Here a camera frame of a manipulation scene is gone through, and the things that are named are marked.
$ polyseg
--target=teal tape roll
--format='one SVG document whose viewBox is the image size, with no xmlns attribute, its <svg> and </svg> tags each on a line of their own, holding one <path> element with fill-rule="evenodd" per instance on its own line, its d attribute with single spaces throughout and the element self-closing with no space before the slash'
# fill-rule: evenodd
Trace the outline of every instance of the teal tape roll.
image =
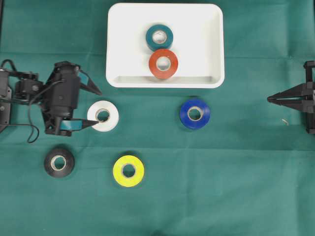
<svg viewBox="0 0 315 236">
<path fill-rule="evenodd" d="M 60 124 L 60 130 L 81 130 L 81 120 L 63 120 Z"/>
<path fill-rule="evenodd" d="M 150 27 L 146 34 L 148 47 L 152 51 L 157 49 L 168 49 L 173 43 L 173 33 L 165 25 L 154 25 Z"/>
</svg>

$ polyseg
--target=green tablecloth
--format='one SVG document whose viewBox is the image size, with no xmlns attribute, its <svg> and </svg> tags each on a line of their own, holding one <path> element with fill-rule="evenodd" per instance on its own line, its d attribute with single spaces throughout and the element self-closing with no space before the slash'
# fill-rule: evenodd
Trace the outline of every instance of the green tablecloth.
<svg viewBox="0 0 315 236">
<path fill-rule="evenodd" d="M 36 143 L 25 142 L 29 127 L 6 128 L 0 134 L 0 234 L 314 235 L 315 138 L 305 131 L 304 115 L 266 100 L 305 81 L 303 63 L 315 59 L 313 1 L 202 1 L 217 4 L 224 17 L 226 77 L 216 89 L 110 86 L 104 78 L 107 12 L 116 2 L 5 0 L 0 59 L 38 72 L 42 81 L 55 62 L 82 65 L 103 96 L 81 91 L 75 117 L 109 100 L 120 121 L 107 133 L 88 128 L 71 138 L 50 136 L 33 107 L 41 130 Z M 179 119 L 190 96 L 212 112 L 197 131 Z M 27 122 L 26 110 L 13 106 L 11 122 Z M 76 159 L 63 179 L 43 168 L 59 144 Z M 146 167 L 135 188 L 121 188 L 112 177 L 124 153 Z"/>
</svg>

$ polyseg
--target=black cable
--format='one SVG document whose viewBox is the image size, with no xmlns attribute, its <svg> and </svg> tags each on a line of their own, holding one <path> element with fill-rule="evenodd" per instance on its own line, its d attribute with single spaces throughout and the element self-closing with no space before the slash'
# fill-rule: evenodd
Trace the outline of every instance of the black cable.
<svg viewBox="0 0 315 236">
<path fill-rule="evenodd" d="M 32 106 L 33 102 L 34 102 L 37 98 L 39 98 L 39 96 L 41 96 L 43 93 L 45 93 L 46 91 L 48 91 L 49 89 L 51 89 L 54 85 L 56 85 L 56 84 L 58 84 L 58 83 L 62 83 L 62 82 L 63 82 L 63 80 L 59 80 L 59 81 L 53 82 L 53 83 L 50 84 L 47 88 L 45 88 L 44 90 L 42 90 L 41 92 L 39 92 L 38 94 L 36 94 L 36 95 L 33 97 L 33 99 L 29 102 L 28 118 L 29 118 L 29 123 L 30 123 L 30 126 L 31 126 L 31 134 L 29 135 L 29 138 L 28 138 L 28 140 L 27 140 L 27 142 L 28 142 L 29 144 L 34 143 L 34 142 L 37 140 L 38 136 L 39 136 L 39 130 L 38 130 L 38 128 L 37 128 L 35 125 L 33 125 L 32 118 L 31 118 L 31 106 Z M 36 136 L 32 141 L 30 141 L 30 139 L 31 139 L 31 137 L 33 136 L 33 133 L 34 133 L 34 127 L 37 128 L 37 136 Z"/>
<path fill-rule="evenodd" d="M 0 67 L 3 68 L 4 65 L 5 65 L 7 62 L 10 64 L 10 66 L 11 66 L 11 68 L 12 68 L 13 71 L 17 71 L 17 70 L 16 70 L 16 67 L 15 67 L 15 65 L 14 65 L 14 63 L 13 63 L 13 61 L 10 60 L 10 59 L 5 59 L 5 60 L 1 63 L 1 66 L 0 66 Z"/>
<path fill-rule="evenodd" d="M 29 141 L 30 141 L 30 136 L 29 136 L 29 138 L 28 138 L 28 140 L 27 140 L 27 142 L 28 142 L 29 144 L 35 142 L 35 141 L 37 140 L 38 136 L 39 136 L 39 129 L 37 128 L 37 126 L 32 125 L 32 124 L 0 124 L 0 125 L 6 125 L 6 126 L 31 126 L 32 129 L 35 128 L 36 131 L 37 131 L 37 136 L 36 136 L 36 138 L 34 139 L 34 141 L 32 141 L 32 142 L 29 142 Z"/>
</svg>

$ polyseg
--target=blue tape roll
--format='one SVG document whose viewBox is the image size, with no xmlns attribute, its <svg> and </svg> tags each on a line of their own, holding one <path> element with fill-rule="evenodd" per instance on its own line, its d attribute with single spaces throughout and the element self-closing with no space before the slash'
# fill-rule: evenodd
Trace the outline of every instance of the blue tape roll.
<svg viewBox="0 0 315 236">
<path fill-rule="evenodd" d="M 157 31 L 162 31 L 166 35 L 166 40 L 162 43 L 156 43 L 153 41 L 153 34 Z M 173 42 L 173 33 L 171 29 L 165 25 L 154 25 L 150 27 L 146 34 L 146 40 L 148 47 L 152 51 L 156 51 L 157 49 L 168 49 L 171 47 Z"/>
<path fill-rule="evenodd" d="M 189 117 L 189 111 L 196 109 L 200 112 L 200 118 L 193 120 Z M 210 119 L 210 109 L 208 105 L 199 99 L 191 99 L 181 107 L 180 118 L 184 126 L 189 129 L 200 129 L 205 126 Z"/>
</svg>

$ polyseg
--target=white tray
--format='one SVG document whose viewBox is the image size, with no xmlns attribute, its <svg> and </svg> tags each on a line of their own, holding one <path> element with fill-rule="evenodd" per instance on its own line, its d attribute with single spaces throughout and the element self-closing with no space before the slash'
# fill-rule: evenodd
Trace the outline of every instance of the white tray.
<svg viewBox="0 0 315 236">
<path fill-rule="evenodd" d="M 149 70 L 150 26 L 171 28 L 179 61 L 167 80 Z M 108 12 L 106 79 L 123 88 L 207 88 L 224 81 L 223 15 L 213 4 L 117 3 Z"/>
</svg>

